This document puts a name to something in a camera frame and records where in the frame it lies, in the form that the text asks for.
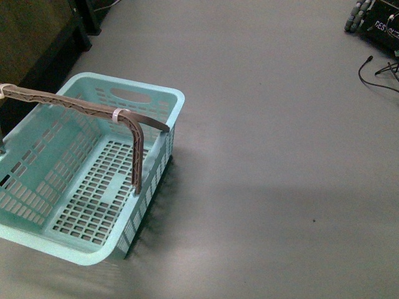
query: black cable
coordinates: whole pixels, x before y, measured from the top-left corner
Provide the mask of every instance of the black cable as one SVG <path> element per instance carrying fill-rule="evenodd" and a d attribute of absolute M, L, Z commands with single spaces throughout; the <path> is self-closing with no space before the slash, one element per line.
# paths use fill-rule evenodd
<path fill-rule="evenodd" d="M 393 76 L 395 76 L 395 79 L 399 82 L 399 78 L 397 76 L 397 73 L 393 70 L 392 65 L 389 62 L 388 62 L 388 66 L 389 66 L 389 69 L 391 70 Z"/>
<path fill-rule="evenodd" d="M 397 69 L 396 69 L 396 71 L 395 71 L 395 73 L 397 73 L 398 72 L 398 68 L 399 68 L 399 62 L 397 62 L 397 63 L 395 63 L 395 64 L 391 64 L 391 66 L 394 68 L 395 66 L 397 67 Z M 374 75 L 380 75 L 381 73 L 384 73 L 384 72 L 386 72 L 387 70 L 390 70 L 390 68 L 389 68 L 389 66 L 388 67 L 383 67 L 382 69 L 380 69 L 380 70 L 377 70 L 376 72 L 375 72 L 375 74 Z"/>
<path fill-rule="evenodd" d="M 363 77 L 362 77 L 362 75 L 360 74 L 360 72 L 362 71 L 362 69 L 364 68 L 364 66 L 365 66 L 366 64 L 368 64 L 368 63 L 369 63 L 370 61 L 372 61 L 372 60 L 373 60 L 373 56 L 369 56 L 368 59 L 365 61 L 365 63 L 362 64 L 362 66 L 359 68 L 359 71 L 357 72 L 357 74 L 358 74 L 358 76 L 359 76 L 360 81 L 362 81 L 363 84 L 369 84 L 369 85 L 376 86 L 376 87 L 386 88 L 386 89 L 390 89 L 390 90 L 393 90 L 394 92 L 398 92 L 398 93 L 399 93 L 399 90 L 397 90 L 397 89 L 395 89 L 395 88 L 392 88 L 392 87 L 389 87 L 389 86 L 385 86 L 385 85 L 380 85 L 380 84 L 371 83 L 371 82 L 366 81 L 366 80 L 363 79 Z"/>
<path fill-rule="evenodd" d="M 108 6 L 104 6 L 104 7 L 100 7 L 100 8 L 94 9 L 94 12 L 102 11 L 103 9 L 107 9 L 107 8 L 111 8 L 112 6 L 118 4 L 120 1 L 121 0 L 116 0 L 114 3 L 112 3 L 112 4 L 108 5 Z"/>

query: basket grid bottom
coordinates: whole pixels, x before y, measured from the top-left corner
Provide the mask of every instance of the basket grid bottom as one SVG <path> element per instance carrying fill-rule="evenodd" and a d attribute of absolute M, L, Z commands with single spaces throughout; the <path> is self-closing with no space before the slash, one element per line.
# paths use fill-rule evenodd
<path fill-rule="evenodd" d="M 103 245 L 133 191 L 131 171 L 132 145 L 109 140 L 88 171 L 81 175 L 83 179 L 77 188 L 69 193 L 65 206 L 50 223 L 51 229 L 83 242 Z"/>

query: gray floor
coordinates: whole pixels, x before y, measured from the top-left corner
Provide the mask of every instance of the gray floor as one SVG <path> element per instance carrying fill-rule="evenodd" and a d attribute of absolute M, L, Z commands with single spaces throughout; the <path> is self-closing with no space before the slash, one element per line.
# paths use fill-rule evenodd
<path fill-rule="evenodd" d="M 174 162 L 127 260 L 0 241 L 1 298 L 398 298 L 399 100 L 355 1 L 124 0 L 71 75 L 180 89 Z"/>

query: shopping basket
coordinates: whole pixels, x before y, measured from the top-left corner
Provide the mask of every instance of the shopping basket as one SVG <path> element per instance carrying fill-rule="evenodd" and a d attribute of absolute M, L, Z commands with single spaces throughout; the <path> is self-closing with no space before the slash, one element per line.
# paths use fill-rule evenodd
<path fill-rule="evenodd" d="M 79 265 L 126 256 L 171 155 L 184 95 L 93 73 L 57 95 L 0 91 L 42 103 L 0 138 L 0 237 Z"/>

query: brown handle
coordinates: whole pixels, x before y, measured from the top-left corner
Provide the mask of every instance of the brown handle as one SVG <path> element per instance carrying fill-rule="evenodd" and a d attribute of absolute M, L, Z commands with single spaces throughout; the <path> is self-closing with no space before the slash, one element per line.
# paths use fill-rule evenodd
<path fill-rule="evenodd" d="M 78 100 L 76 98 L 54 95 L 48 92 L 39 92 L 15 85 L 0 85 L 0 97 L 5 96 L 24 102 L 48 103 L 77 110 L 83 114 L 112 119 L 115 108 Z M 126 125 L 133 134 L 133 161 L 132 161 L 132 185 L 136 187 L 135 193 L 139 194 L 142 188 L 143 170 L 143 144 L 144 134 L 139 124 L 144 123 L 164 132 L 169 132 L 170 128 L 158 120 L 141 115 L 130 110 L 121 110 L 118 114 L 118 121 Z"/>

